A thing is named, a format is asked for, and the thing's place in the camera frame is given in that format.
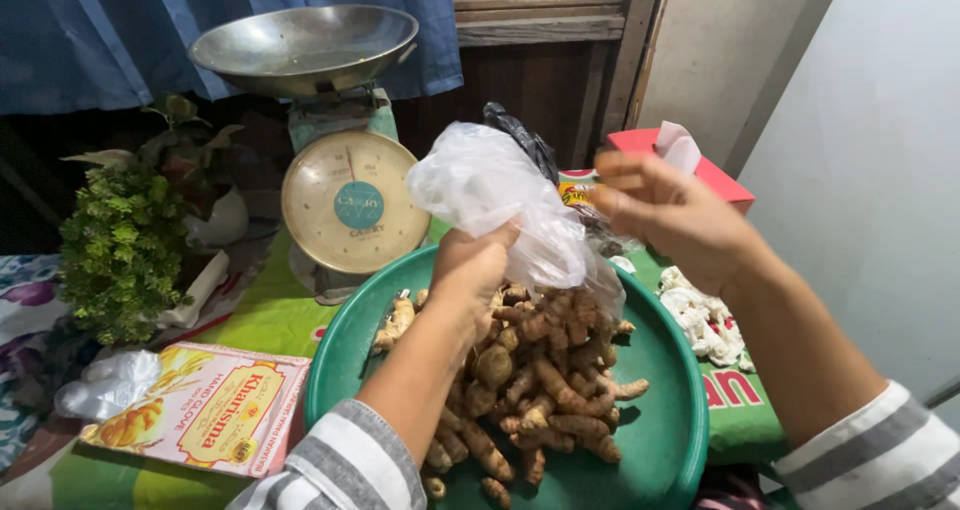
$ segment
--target tissue box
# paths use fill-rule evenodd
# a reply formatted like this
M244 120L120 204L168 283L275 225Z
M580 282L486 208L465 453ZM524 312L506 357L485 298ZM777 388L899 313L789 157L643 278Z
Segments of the tissue box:
M654 154L654 143L657 142L659 134L659 127L648 127L611 133L606 138L624 154ZM750 205L756 200L745 187L705 157L700 158L697 170L693 174L743 215L747 215L747 210L750 210Z

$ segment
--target white tissue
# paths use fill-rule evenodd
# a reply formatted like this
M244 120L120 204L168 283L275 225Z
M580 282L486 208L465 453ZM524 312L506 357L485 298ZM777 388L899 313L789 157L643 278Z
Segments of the white tissue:
M664 121L660 124L654 151L685 175L692 175L700 163L700 148L693 142L690 132L679 123Z

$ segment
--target white wall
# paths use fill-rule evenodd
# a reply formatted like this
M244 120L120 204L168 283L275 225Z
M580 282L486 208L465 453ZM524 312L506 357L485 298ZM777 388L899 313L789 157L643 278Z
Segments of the white wall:
M960 1L833 0L740 175L888 377L960 375Z
M806 1L668 0L636 126L683 124L723 167Z

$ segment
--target clear plastic bag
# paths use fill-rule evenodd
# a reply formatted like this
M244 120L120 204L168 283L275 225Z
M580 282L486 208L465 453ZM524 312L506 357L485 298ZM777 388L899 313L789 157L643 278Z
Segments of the clear plastic bag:
M161 357L147 350L119 352L93 362L56 391L56 414L102 422L135 404L161 376Z
M568 289L586 286L619 317L625 293L617 273L587 243L573 208L509 134L454 122L407 173L414 203L451 226L480 236L517 216L507 280Z

